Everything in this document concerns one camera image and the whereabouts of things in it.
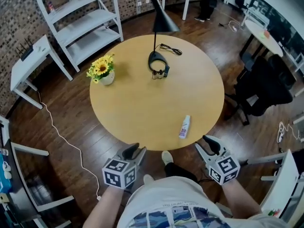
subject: blue box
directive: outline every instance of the blue box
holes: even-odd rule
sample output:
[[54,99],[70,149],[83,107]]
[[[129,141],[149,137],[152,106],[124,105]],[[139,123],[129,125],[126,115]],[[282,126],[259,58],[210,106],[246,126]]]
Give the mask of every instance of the blue box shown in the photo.
[[9,179],[4,177],[4,170],[2,168],[3,165],[3,155],[0,154],[0,192],[1,193],[9,193],[11,189],[11,183]]

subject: black desk lamp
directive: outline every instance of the black desk lamp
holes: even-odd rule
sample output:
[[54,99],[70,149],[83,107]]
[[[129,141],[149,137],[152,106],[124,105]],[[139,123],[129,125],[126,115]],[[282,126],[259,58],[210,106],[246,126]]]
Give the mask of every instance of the black desk lamp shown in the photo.
[[154,50],[149,55],[149,60],[148,60],[149,69],[151,71],[154,71],[154,69],[151,67],[152,62],[162,61],[166,65],[165,72],[168,73],[170,67],[168,66],[166,59],[159,52],[155,51],[156,33],[157,32],[175,32],[175,31],[179,31],[180,29],[173,22],[173,20],[168,16],[168,14],[166,14],[166,12],[163,10],[159,0],[151,0],[151,2],[155,8],[156,17],[155,17],[154,26],[153,26]]

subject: lamp shade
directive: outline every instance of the lamp shade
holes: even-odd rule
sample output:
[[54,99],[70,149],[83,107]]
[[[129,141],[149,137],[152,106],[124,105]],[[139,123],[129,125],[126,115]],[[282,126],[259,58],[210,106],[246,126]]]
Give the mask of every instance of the lamp shade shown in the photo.
[[151,0],[155,11],[156,18],[154,21],[153,32],[175,32],[180,29],[173,22],[173,20],[163,10],[159,0]]

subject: flower pot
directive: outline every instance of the flower pot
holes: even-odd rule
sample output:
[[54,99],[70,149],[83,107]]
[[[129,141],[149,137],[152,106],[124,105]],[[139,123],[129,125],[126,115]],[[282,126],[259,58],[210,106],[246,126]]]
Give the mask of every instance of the flower pot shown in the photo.
[[100,82],[103,85],[108,86],[108,85],[110,85],[114,81],[114,78],[115,78],[115,72],[111,71],[107,77],[101,78]]

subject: shelving unit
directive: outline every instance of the shelving unit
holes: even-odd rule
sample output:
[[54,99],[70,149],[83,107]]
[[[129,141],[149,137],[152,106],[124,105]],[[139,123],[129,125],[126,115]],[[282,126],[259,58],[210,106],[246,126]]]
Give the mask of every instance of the shelving unit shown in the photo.
[[[56,30],[56,22],[94,1],[98,1],[99,9],[86,14],[60,31]],[[115,13],[109,12],[101,0],[72,0],[56,8],[56,12],[53,13],[47,12],[43,0],[37,0],[37,3],[58,44],[77,72],[78,65],[93,53],[119,38],[120,41],[124,40],[117,0],[113,0]],[[118,26],[118,33],[102,26],[110,20]]]

